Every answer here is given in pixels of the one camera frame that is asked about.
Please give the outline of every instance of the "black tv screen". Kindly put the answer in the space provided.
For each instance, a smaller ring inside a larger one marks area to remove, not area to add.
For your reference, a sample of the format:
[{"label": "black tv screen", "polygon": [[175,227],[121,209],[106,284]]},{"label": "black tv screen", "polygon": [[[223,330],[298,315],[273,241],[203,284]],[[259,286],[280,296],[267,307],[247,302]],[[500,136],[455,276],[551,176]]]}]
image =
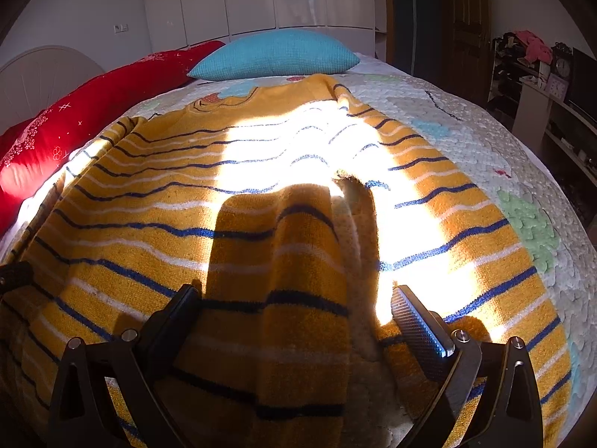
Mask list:
[{"label": "black tv screen", "polygon": [[574,49],[568,102],[597,122],[597,61],[578,49]]}]

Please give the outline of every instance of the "metal screw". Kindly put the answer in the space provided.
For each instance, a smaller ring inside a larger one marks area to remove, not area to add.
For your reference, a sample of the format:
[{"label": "metal screw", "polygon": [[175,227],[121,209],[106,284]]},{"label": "metal screw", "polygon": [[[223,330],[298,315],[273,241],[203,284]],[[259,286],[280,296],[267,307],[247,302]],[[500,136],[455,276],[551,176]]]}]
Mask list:
[{"label": "metal screw", "polygon": [[137,331],[135,329],[128,329],[122,332],[120,338],[125,342],[132,342],[134,339],[137,338]]},{"label": "metal screw", "polygon": [[467,334],[467,332],[464,330],[455,330],[452,332],[452,335],[454,335],[454,337],[456,337],[462,343],[467,343],[471,339],[469,334]]},{"label": "metal screw", "polygon": [[512,337],[511,338],[512,345],[517,349],[524,348],[524,341],[520,337]]},{"label": "metal screw", "polygon": [[68,348],[71,350],[75,350],[80,345],[81,345],[81,339],[79,337],[73,337],[67,343]]}]

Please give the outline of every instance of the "clock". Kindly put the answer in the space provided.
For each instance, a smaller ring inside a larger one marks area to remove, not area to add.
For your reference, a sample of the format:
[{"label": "clock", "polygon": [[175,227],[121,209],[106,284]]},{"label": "clock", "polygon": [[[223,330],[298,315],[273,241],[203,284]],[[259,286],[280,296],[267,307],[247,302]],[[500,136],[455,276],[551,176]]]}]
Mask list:
[{"label": "clock", "polygon": [[563,80],[561,77],[558,77],[556,74],[552,73],[547,80],[547,87],[545,90],[555,98],[563,101],[566,98],[566,93],[568,92],[568,85],[569,82],[567,80]]},{"label": "clock", "polygon": [[568,82],[572,79],[572,50],[561,42],[553,47],[551,72]]}]

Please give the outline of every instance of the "teal pillow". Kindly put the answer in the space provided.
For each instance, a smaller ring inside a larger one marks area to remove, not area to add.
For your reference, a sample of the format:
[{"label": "teal pillow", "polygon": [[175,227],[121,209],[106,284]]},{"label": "teal pillow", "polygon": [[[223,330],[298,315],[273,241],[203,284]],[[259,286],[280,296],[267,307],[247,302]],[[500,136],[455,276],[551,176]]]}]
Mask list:
[{"label": "teal pillow", "polygon": [[189,77],[205,80],[341,74],[360,59],[327,35],[280,29],[235,40],[199,62]]}]

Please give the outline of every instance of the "pink clothing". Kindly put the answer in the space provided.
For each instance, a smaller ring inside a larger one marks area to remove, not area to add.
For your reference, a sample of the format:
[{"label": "pink clothing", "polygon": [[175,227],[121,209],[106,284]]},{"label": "pink clothing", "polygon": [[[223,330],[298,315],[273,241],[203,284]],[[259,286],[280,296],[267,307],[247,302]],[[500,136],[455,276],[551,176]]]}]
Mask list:
[{"label": "pink clothing", "polygon": [[516,37],[526,45],[525,59],[529,64],[532,64],[536,60],[540,60],[541,62],[551,65],[553,52],[547,45],[545,45],[541,38],[528,30],[516,31],[514,33],[516,34]]}]

